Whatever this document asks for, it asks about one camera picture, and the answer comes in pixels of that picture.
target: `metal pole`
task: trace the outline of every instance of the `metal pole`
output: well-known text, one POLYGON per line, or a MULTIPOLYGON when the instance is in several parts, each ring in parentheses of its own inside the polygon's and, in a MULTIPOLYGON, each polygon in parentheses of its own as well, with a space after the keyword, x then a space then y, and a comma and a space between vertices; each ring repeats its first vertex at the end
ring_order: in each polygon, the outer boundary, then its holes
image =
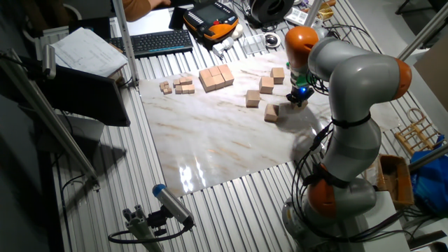
POLYGON ((409 171, 412 172, 448 153, 448 144, 444 144, 441 147, 431 151, 419 160, 409 165, 409 171))
POLYGON ((435 29, 440 26, 441 22, 445 21, 448 16, 448 3, 446 3, 443 8, 435 14, 433 19, 417 34, 416 38, 412 43, 407 45, 407 47, 398 55, 398 59, 405 61, 422 43, 427 39, 435 29))
POLYGON ((139 75, 137 73, 137 65, 135 64, 134 49, 132 49, 131 37, 129 35, 126 23, 125 9, 121 0, 112 0, 115 14, 117 15, 118 25, 120 26, 121 38, 125 45, 125 52, 129 68, 131 69, 132 80, 135 85, 139 85, 139 75))
POLYGON ((311 25, 314 23, 314 19, 316 19, 316 15, 321 8, 321 5, 323 3, 323 0, 314 0, 313 5, 308 11, 307 19, 305 20, 305 23, 303 26, 311 27, 311 25))
MULTIPOLYGON (((14 60, 20 61, 13 50, 8 51, 8 56, 14 60)), ((95 169, 85 157, 78 144, 76 144, 73 137, 71 137, 67 128, 56 116, 53 108, 37 84, 34 81, 29 80, 25 70, 16 63, 9 62, 6 59, 0 59, 0 67, 4 69, 18 90, 37 112, 39 118, 42 119, 48 129, 55 135, 56 139, 61 143, 62 147, 64 147, 64 150, 78 162, 80 168, 87 176, 96 180, 97 173, 95 172, 95 169)))

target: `person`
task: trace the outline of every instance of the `person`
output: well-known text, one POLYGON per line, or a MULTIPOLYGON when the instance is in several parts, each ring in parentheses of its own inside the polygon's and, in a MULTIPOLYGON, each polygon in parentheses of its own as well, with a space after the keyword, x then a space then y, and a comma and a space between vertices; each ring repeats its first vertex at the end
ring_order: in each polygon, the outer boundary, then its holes
POLYGON ((122 0, 126 21, 136 21, 158 6, 169 6, 170 0, 122 0))

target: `floor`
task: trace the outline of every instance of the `floor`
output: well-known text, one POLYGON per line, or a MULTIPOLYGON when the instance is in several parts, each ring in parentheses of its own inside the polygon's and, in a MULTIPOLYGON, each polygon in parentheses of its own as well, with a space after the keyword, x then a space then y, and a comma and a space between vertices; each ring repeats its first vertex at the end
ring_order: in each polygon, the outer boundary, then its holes
MULTIPOLYGON (((398 56, 406 46, 415 39, 415 32, 419 31, 435 14, 433 10, 396 15, 395 11, 404 0, 349 0, 369 32, 375 38, 384 54, 398 56)), ((411 1, 406 9, 428 6, 425 0, 411 1)), ((425 50, 416 50, 406 63, 413 65, 425 50)), ((425 112, 433 120, 437 129, 448 134, 448 112, 438 101, 437 97, 425 84, 415 69, 410 90, 419 100, 425 112)))

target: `person's hand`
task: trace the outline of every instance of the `person's hand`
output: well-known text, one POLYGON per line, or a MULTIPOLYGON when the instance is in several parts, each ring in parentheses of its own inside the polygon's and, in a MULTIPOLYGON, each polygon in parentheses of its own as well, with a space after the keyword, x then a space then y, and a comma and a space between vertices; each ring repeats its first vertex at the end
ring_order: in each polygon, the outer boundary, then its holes
POLYGON ((171 1, 170 0, 148 0, 151 4, 151 8, 154 10, 158 6, 170 6, 171 1))

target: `orange device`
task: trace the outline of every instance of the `orange device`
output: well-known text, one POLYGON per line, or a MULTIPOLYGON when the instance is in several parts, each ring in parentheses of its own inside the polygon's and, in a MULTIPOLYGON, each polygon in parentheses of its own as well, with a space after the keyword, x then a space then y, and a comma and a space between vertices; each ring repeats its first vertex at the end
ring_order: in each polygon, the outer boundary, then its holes
POLYGON ((238 16, 221 3, 211 2, 195 6, 183 15, 188 30, 199 42, 211 50, 211 47, 220 43, 234 31, 238 25, 238 16))

